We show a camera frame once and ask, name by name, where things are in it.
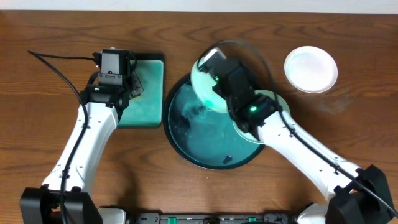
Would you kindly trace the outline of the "mint plate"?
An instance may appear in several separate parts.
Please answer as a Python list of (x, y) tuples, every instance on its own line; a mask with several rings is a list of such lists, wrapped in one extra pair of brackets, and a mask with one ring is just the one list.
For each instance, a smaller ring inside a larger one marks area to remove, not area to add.
[(222, 60), (226, 60), (224, 53), (217, 47), (212, 48), (193, 64), (190, 74), (191, 85), (198, 99), (208, 109), (217, 113), (228, 112), (225, 99), (213, 91), (217, 82), (210, 73), (213, 65)]
[[(255, 93), (261, 93), (261, 94), (263, 94), (263, 95), (265, 95), (265, 96), (270, 97), (272, 100), (275, 100), (275, 96), (274, 96), (274, 93), (273, 93), (272, 91), (269, 91), (269, 90), (256, 90)], [(281, 97), (280, 95), (277, 95), (277, 97), (278, 97), (278, 101), (279, 101), (279, 104), (281, 105), (282, 109), (283, 109), (284, 111), (287, 111), (289, 114), (291, 114), (290, 108), (289, 108), (287, 102), (283, 99), (283, 97)], [(235, 128), (236, 132), (237, 132), (243, 139), (245, 139), (246, 141), (251, 142), (251, 143), (254, 143), (254, 144), (263, 144), (262, 141), (257, 140), (251, 133), (244, 133), (244, 132), (242, 132), (242, 131), (238, 128), (237, 124), (236, 124), (234, 121), (233, 121), (233, 127)]]

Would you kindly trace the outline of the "white plate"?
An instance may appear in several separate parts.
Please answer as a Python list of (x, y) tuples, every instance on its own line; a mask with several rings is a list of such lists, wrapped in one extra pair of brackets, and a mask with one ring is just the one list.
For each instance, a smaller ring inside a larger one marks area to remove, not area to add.
[(296, 89), (306, 93), (323, 93), (338, 79), (338, 67), (325, 50), (302, 46), (291, 51), (284, 62), (284, 73)]

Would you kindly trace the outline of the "green scrub sponge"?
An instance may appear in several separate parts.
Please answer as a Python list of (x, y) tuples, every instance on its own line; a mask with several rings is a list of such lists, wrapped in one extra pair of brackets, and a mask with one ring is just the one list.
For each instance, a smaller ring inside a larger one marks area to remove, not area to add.
[(141, 93), (140, 95), (135, 95), (135, 96), (130, 96), (130, 103), (143, 103), (145, 102), (146, 97), (144, 96), (143, 93)]

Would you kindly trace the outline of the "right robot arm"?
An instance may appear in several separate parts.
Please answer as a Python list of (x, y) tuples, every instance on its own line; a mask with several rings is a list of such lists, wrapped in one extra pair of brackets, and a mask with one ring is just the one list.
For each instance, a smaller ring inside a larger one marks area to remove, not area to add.
[(310, 205), (296, 223), (389, 223), (397, 217), (384, 173), (329, 150), (283, 110), (278, 96), (255, 92), (249, 69), (232, 61), (215, 70), (215, 80), (238, 129), (283, 155), (325, 197), (325, 205)]

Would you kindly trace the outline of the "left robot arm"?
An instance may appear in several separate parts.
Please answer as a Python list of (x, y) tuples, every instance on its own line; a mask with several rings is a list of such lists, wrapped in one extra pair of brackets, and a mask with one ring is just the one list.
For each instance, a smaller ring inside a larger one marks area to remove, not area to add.
[(140, 85), (136, 72), (97, 72), (90, 77), (78, 93), (78, 117), (58, 162), (41, 187), (22, 193), (24, 223), (130, 222), (123, 208), (97, 208), (91, 193), (105, 145)]

